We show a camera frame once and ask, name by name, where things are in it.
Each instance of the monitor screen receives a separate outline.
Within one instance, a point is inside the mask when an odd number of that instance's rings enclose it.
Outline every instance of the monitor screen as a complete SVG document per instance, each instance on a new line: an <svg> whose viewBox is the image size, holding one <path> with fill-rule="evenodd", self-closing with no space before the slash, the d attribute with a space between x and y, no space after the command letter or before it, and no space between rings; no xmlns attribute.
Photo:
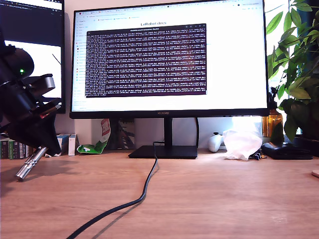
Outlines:
<svg viewBox="0 0 319 239"><path fill-rule="evenodd" d="M65 113L64 1L0 0L0 26L6 45L22 48L32 57L31 76L53 75L55 89L42 100L61 98L58 112Z"/></svg>
<svg viewBox="0 0 319 239"><path fill-rule="evenodd" d="M72 118L267 114L263 0L74 12Z"/></svg>

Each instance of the amber jar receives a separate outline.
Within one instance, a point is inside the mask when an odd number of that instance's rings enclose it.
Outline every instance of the amber jar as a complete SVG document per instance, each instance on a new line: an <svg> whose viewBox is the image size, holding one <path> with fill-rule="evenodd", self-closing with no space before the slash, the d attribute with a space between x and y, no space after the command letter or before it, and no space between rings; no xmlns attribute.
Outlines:
<svg viewBox="0 0 319 239"><path fill-rule="evenodd" d="M276 109L270 110L269 116L262 117L263 137L271 137L274 127L283 124L283 116Z"/></svg>

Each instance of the huawei logo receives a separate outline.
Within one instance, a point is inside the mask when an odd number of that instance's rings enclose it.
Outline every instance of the huawei logo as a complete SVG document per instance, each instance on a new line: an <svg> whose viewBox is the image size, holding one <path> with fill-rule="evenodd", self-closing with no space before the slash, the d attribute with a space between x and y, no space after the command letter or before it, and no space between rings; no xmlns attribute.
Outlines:
<svg viewBox="0 0 319 239"><path fill-rule="evenodd" d="M158 112L158 115L169 115L169 111Z"/></svg>

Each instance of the monitor bezel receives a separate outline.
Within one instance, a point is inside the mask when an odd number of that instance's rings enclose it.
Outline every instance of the monitor bezel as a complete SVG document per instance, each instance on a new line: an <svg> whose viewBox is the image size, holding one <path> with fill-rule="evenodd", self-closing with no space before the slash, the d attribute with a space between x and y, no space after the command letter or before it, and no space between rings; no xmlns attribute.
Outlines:
<svg viewBox="0 0 319 239"><path fill-rule="evenodd" d="M207 2L220 0L193 0L179 2L164 2L156 4L131 5L107 8L93 8L84 10L75 10L73 15L73 40L72 40L72 78L71 78L71 98L69 116L72 119L104 119L104 118L191 118L191 117L232 117L232 116L268 116L269 115L269 84L268 84L268 62L267 62L267 41L266 41L266 15L265 2L263 2L263 19L264 19L264 41L265 41L265 69L266 69L266 91L267 91L267 108L255 109L206 109L206 110L174 110L174 111L72 111L73 103L73 74L74 74L74 39L75 39L75 20L76 13L86 11L126 9L133 7L147 7L159 5L174 5L194 2Z"/></svg>
<svg viewBox="0 0 319 239"><path fill-rule="evenodd" d="M58 114L66 113L66 94L65 94L65 4L64 0L60 0L62 4L62 34L61 34L61 107L57 110Z"/></svg>

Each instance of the snack bag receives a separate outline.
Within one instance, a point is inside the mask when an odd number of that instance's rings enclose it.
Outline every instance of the snack bag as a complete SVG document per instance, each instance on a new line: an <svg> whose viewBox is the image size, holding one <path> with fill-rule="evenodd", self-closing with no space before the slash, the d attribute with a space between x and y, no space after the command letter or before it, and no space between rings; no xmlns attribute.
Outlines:
<svg viewBox="0 0 319 239"><path fill-rule="evenodd" d="M80 145L77 148L79 153L101 154L103 152L103 149L107 145L111 135L110 120L109 119L102 120L101 126L102 126L102 138L96 143L96 145L91 145L91 144Z"/></svg>

